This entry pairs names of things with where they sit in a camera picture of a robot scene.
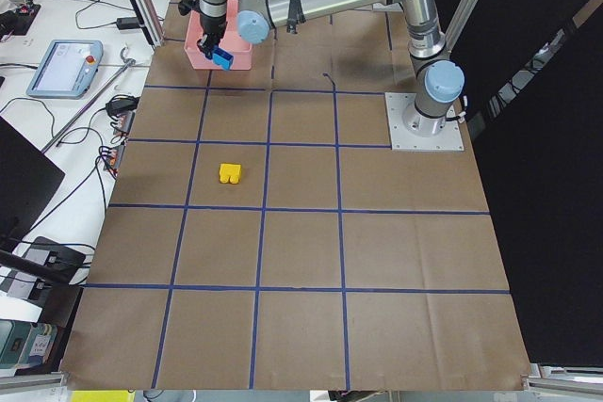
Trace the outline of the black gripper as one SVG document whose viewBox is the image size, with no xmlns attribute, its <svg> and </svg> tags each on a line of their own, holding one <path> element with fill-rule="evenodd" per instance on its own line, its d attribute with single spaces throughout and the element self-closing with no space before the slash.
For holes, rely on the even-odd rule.
<svg viewBox="0 0 603 402">
<path fill-rule="evenodd" d="M 204 13 L 201 14 L 201 26 L 203 29 L 203 36 L 199 43 L 202 48 L 214 48 L 220 45 L 220 41 L 224 37 L 226 30 L 226 15 L 223 14 L 219 17 L 208 16 Z"/>
</svg>

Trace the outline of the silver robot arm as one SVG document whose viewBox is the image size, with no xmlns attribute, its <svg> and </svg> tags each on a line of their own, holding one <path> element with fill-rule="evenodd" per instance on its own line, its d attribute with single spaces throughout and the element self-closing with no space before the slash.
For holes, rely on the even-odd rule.
<svg viewBox="0 0 603 402">
<path fill-rule="evenodd" d="M 228 68 L 231 58 L 220 50 L 227 26 L 228 0 L 181 0 L 181 15 L 196 11 L 203 30 L 197 42 L 209 60 Z M 409 53 L 419 90 L 402 113 L 406 129 L 420 137 L 433 137 L 449 121 L 450 107 L 461 97 L 464 73 L 449 61 L 445 34 L 441 31 L 435 0 L 237 0 L 236 30 L 250 44 L 264 41 L 270 30 L 285 27 L 296 33 L 309 20 L 374 3 L 401 5 L 409 34 Z"/>
</svg>

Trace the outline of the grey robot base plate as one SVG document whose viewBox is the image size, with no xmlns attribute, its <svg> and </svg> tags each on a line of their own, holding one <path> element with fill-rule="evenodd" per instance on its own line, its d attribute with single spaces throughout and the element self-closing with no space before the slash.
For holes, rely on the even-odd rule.
<svg viewBox="0 0 603 402">
<path fill-rule="evenodd" d="M 464 143 L 457 121 L 421 120 L 415 109 L 414 93 L 384 94 L 393 151 L 463 152 Z"/>
</svg>

